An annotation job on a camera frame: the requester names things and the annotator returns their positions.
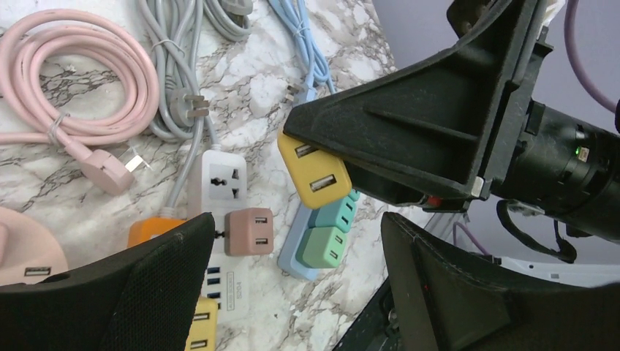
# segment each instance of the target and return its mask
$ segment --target coiled pink cable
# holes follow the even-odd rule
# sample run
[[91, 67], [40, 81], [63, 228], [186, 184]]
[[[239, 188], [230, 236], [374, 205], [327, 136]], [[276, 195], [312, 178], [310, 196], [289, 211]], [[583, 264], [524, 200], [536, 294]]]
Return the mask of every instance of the coiled pink cable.
[[[57, 20], [80, 21], [108, 31], [62, 24], [22, 39], [31, 29]], [[121, 109], [96, 121], [63, 116], [39, 85], [43, 61], [58, 54], [87, 56], [112, 69], [125, 90]], [[0, 144], [58, 141], [79, 161], [83, 173], [105, 191], [117, 195], [129, 187], [133, 176], [120, 161], [106, 151], [86, 148], [120, 143], [140, 134], [157, 112], [159, 82], [153, 63], [120, 26], [78, 10], [45, 10], [22, 18], [0, 39], [0, 92], [17, 115], [38, 131], [0, 133]]]

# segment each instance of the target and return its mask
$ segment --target pink charger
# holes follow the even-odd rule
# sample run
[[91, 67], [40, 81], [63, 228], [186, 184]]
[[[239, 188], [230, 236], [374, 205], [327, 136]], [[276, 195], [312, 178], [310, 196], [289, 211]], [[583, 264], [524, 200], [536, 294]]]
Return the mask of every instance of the pink charger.
[[62, 248], [47, 228], [0, 207], [0, 285], [36, 284], [67, 270]]

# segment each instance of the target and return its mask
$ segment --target orange plug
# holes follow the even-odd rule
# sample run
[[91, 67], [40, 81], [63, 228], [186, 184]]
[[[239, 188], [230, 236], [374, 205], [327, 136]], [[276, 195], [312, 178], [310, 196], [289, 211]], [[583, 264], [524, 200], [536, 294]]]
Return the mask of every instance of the orange plug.
[[185, 223], [182, 219], [151, 217], [132, 224], [127, 248], [149, 241]]

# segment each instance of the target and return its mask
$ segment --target marble table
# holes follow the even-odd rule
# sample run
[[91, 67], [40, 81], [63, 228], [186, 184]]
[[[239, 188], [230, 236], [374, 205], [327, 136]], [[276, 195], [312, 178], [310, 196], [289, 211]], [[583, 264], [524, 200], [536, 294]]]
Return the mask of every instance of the marble table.
[[[54, 7], [95, 12], [150, 47], [133, 1], [14, 1], [0, 6], [0, 27]], [[338, 89], [395, 69], [370, 0], [308, 0], [307, 7], [314, 37], [329, 59]], [[253, 301], [249, 317], [219, 326], [217, 350], [331, 350], [387, 275], [379, 236], [382, 213], [398, 211], [420, 225], [430, 216], [417, 208], [391, 208], [362, 196], [339, 268], [324, 272], [315, 282], [305, 282], [277, 267], [299, 199], [276, 147], [276, 133], [291, 108], [284, 98], [286, 87], [302, 72], [290, 36], [267, 1], [255, 0], [254, 8], [253, 34], [246, 42], [226, 42], [209, 23], [200, 42], [198, 75], [224, 150], [246, 157], [249, 205], [271, 208], [276, 228], [274, 253], [248, 258]], [[51, 102], [72, 116], [101, 118], [123, 102], [117, 77], [85, 58], [50, 59], [41, 81]], [[27, 130], [1, 99], [0, 130]], [[179, 152], [187, 150], [184, 146], [179, 151], [178, 144], [163, 143], [148, 133], [129, 142], [148, 167], [137, 170], [137, 181], [118, 197], [93, 187], [71, 158], [50, 146], [2, 146], [0, 205], [48, 227], [70, 268], [121, 251], [129, 226], [153, 216], [162, 206], [183, 156]], [[183, 195], [179, 216], [184, 216], [185, 205]]]

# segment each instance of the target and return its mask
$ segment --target light blue cable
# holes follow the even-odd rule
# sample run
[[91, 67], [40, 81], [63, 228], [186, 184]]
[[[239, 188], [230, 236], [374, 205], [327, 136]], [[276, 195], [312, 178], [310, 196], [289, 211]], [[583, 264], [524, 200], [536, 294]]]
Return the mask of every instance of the light blue cable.
[[330, 93], [336, 93], [328, 60], [318, 48], [310, 32], [310, 20], [304, 0], [297, 0], [297, 7], [290, 0], [269, 0], [280, 21], [293, 36], [301, 61], [306, 66], [307, 76], [304, 84], [313, 88], [314, 84], [327, 85]]

